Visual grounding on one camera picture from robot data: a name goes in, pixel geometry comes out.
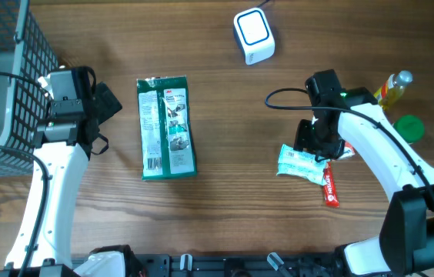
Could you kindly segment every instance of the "green bottle cap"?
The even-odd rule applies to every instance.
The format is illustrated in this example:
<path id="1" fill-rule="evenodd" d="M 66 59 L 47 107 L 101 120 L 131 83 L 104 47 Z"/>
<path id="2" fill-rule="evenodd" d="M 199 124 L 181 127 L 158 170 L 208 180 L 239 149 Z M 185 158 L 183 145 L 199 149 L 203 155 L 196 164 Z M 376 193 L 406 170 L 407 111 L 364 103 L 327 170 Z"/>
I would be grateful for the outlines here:
<path id="1" fill-rule="evenodd" d="M 414 115 L 401 117 L 393 127 L 408 143 L 417 142 L 424 135 L 424 124 Z"/>

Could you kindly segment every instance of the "white cube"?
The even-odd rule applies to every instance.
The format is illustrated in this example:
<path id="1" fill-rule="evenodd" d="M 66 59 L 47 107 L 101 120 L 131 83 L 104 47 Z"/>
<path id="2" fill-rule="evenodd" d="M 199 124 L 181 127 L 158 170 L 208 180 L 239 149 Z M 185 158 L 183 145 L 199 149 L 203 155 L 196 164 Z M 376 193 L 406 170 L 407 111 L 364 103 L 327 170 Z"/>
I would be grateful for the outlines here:
<path id="1" fill-rule="evenodd" d="M 270 58 L 275 51 L 272 31 L 260 8 L 251 8 L 234 17 L 234 36 L 247 65 Z"/>

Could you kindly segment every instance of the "wire basket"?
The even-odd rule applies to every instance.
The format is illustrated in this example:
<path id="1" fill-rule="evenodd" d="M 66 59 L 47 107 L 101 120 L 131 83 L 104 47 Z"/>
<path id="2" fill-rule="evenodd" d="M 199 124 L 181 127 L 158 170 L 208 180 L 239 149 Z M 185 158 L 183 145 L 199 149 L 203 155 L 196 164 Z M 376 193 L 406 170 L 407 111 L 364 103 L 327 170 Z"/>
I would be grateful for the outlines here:
<path id="1" fill-rule="evenodd" d="M 58 67 L 27 0 L 0 0 L 0 72 L 32 80 Z M 0 145 L 32 153 L 32 133 L 46 113 L 48 96 L 34 85 L 0 76 Z M 0 151 L 0 176 L 32 173 L 33 161 Z"/>

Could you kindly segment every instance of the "plastic bottle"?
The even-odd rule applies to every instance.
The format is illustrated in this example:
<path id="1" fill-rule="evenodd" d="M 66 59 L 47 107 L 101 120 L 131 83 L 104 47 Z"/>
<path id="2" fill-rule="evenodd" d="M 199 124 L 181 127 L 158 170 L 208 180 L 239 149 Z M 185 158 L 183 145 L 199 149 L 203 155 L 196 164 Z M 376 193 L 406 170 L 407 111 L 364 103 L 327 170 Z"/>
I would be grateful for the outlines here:
<path id="1" fill-rule="evenodd" d="M 406 70 L 402 70 L 398 75 L 391 74 L 383 87 L 374 94 L 374 97 L 383 110 L 386 110 L 402 97 L 407 85 L 411 82 L 412 73 Z"/>

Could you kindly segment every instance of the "red snack bar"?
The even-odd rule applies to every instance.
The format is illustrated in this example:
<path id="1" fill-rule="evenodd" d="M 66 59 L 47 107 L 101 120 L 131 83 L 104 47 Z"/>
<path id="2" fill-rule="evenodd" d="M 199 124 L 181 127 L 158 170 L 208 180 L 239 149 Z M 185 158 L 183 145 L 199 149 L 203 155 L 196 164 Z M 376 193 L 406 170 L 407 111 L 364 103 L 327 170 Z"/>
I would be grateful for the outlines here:
<path id="1" fill-rule="evenodd" d="M 354 147 L 349 142 L 346 142 L 346 145 L 343 147 L 343 154 L 337 160 L 347 159 L 354 156 L 355 154 L 356 151 L 354 151 Z"/>
<path id="2" fill-rule="evenodd" d="M 325 179 L 325 185 L 323 186 L 323 192 L 325 193 L 325 203 L 330 207 L 338 208 L 339 198 L 337 197 L 337 191 L 335 190 L 332 166 L 330 165 L 330 162 L 326 164 L 323 178 Z"/>

